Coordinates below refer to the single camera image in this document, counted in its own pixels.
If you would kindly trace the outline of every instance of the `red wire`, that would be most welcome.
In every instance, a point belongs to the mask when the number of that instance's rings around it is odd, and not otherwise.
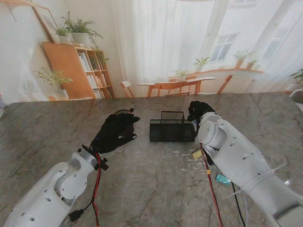
[[[205,156],[204,156],[204,149],[202,147],[202,144],[200,144],[200,148],[201,148],[201,153],[202,153],[202,156],[203,156],[203,159],[204,159],[204,162],[205,162],[206,169],[209,170],[207,161],[206,161]],[[217,204],[217,199],[216,199],[216,196],[214,194],[214,188],[213,188],[213,184],[212,184],[212,179],[210,177],[210,174],[207,174],[207,176],[208,176],[208,181],[209,181],[210,189],[212,191],[213,200],[214,200],[214,204],[215,204],[216,211],[217,211],[217,216],[218,216],[218,219],[219,219],[219,222],[220,222],[220,227],[223,227],[223,222],[221,220],[220,211],[219,211],[219,207],[218,207],[218,204]]]
[[[100,156],[99,154],[96,152],[96,156],[97,156],[97,159],[98,159],[98,163],[99,163],[99,169],[98,169],[98,176],[97,176],[97,185],[96,185],[96,189],[94,191],[94,199],[96,198],[96,195],[97,195],[97,190],[98,190],[98,187],[99,187],[99,183],[100,183],[100,177],[101,177],[101,168],[100,168],[100,165],[101,165],[101,159],[100,159]],[[93,206],[96,210],[96,214],[98,216],[98,209],[97,209],[97,206],[95,204],[95,201],[93,201]],[[96,226],[99,227],[99,220],[98,218],[96,218]]]

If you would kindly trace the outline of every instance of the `gray marble table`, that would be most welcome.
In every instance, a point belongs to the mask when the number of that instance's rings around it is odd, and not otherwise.
[[[102,172],[97,206],[103,227],[219,226],[205,167],[187,156],[198,143],[150,143],[149,120],[161,110],[184,111],[193,100],[207,102],[253,142],[276,174],[303,195],[303,115],[286,94],[221,94],[17,103],[0,118],[0,226],[14,205],[56,163],[68,161],[81,144],[88,145],[106,117],[119,109],[135,109],[138,138],[104,155],[110,166]],[[212,172],[214,179],[218,169]],[[74,206],[90,200],[96,173]],[[232,187],[214,182],[225,227],[241,227]],[[239,197],[244,213],[243,200]],[[250,227],[270,226],[248,198]],[[76,227],[95,226],[89,208]]]

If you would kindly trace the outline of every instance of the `black mesh basket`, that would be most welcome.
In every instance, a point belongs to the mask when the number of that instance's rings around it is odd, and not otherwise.
[[[195,128],[184,112],[161,111],[161,119],[150,120],[150,142],[194,142]]]

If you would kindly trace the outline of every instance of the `wooden table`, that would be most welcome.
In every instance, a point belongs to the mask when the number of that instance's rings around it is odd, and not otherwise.
[[[211,80],[211,79],[217,79],[217,77],[202,77],[202,78],[196,78],[196,79],[189,79],[187,81],[187,85],[195,85],[195,95],[197,95],[200,92],[201,82],[202,80]],[[148,86],[147,96],[151,97],[152,90],[155,88],[155,83],[146,83],[146,84],[137,84],[138,86]]]

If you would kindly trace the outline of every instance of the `wooden wall shelf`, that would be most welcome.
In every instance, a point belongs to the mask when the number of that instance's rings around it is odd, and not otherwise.
[[[26,1],[26,0],[0,0],[0,2],[19,5],[19,6],[30,6],[30,7],[35,6],[34,3],[30,2],[30,1]]]

